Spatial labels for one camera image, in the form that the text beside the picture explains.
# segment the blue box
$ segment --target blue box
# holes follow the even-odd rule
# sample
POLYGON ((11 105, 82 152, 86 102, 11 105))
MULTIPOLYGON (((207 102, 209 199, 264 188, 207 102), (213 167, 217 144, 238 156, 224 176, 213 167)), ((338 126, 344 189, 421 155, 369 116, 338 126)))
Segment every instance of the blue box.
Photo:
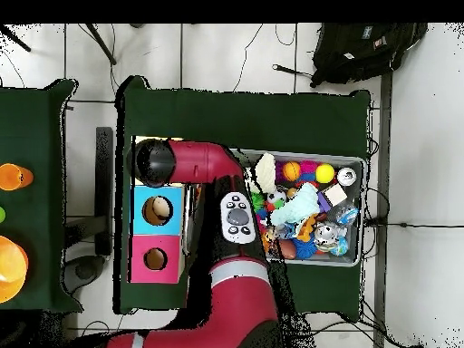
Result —
POLYGON ((134 187, 134 221, 133 235, 180 235, 182 222, 182 188, 146 186, 134 187), (142 215, 143 205, 149 198, 163 197, 170 201, 173 207, 172 217, 162 226, 153 226, 142 215))

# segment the pink box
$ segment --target pink box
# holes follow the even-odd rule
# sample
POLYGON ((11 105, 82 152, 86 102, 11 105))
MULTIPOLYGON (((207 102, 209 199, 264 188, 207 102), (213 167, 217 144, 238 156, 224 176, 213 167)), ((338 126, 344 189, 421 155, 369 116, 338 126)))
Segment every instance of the pink box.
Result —
POLYGON ((180 239, 180 236, 169 235, 134 236, 132 238, 130 282, 177 284, 185 265, 180 239), (152 270, 145 265, 145 254, 152 248, 159 248, 166 254, 167 263, 160 270, 152 270))

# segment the green tablecloth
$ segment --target green tablecloth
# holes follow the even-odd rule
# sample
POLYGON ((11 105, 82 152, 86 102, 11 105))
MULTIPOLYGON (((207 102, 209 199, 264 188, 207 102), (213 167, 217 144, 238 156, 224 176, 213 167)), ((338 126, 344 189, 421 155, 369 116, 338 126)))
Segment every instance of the green tablecloth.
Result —
POLYGON ((0 164, 9 162, 34 174, 16 191, 0 189, 6 219, 0 235, 20 245, 29 258, 23 289, 2 309, 79 311, 60 283, 63 256, 62 110, 76 84, 54 82, 43 90, 0 88, 0 164))
MULTIPOLYGON (((213 141, 240 149, 366 158, 370 102, 367 91, 337 96, 149 90, 147 87, 143 78, 135 76, 119 89, 117 167, 123 164, 132 135, 213 141)), ((116 303, 124 312, 135 307, 181 307, 187 290, 185 273, 178 285, 127 283, 130 174, 124 170, 121 177, 122 201, 115 202, 116 207, 122 204, 123 229, 121 282, 115 286, 116 303)), ((361 264, 355 267, 288 265, 297 311, 339 311, 357 319, 360 271, 361 264)))

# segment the plastic bin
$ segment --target plastic bin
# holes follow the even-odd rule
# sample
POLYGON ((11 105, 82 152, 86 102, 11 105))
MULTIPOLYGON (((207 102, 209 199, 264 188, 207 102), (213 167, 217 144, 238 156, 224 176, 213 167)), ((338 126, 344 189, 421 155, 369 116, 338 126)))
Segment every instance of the plastic bin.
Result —
MULTIPOLYGON (((273 152, 266 150, 232 150, 244 168, 252 167, 256 164, 262 154, 271 153, 276 161, 302 161, 312 160, 329 163, 336 169, 349 167, 356 172, 356 181, 350 187, 344 187, 348 200, 354 199, 354 205, 360 209, 358 217, 354 223, 348 227, 346 240, 348 242, 348 252, 343 256, 335 256, 330 253, 312 255, 309 259, 286 260, 288 264, 317 265, 317 266, 355 266, 363 255, 363 218, 364 202, 367 189, 367 164, 361 158, 345 156, 315 155, 293 152, 273 152)), ((335 222, 335 209, 328 212, 327 220, 335 222)))

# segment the box hole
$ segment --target box hole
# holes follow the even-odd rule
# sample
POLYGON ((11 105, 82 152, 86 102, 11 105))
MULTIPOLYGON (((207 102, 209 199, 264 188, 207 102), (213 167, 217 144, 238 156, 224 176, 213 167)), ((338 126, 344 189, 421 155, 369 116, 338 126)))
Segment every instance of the box hole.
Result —
POLYGON ((168 263, 168 256, 161 248, 152 248, 143 256, 143 262, 148 269, 160 271, 168 263))
POLYGON ((141 214, 145 221, 152 226, 164 226, 172 218, 172 203, 162 196, 154 196, 145 201, 141 214))

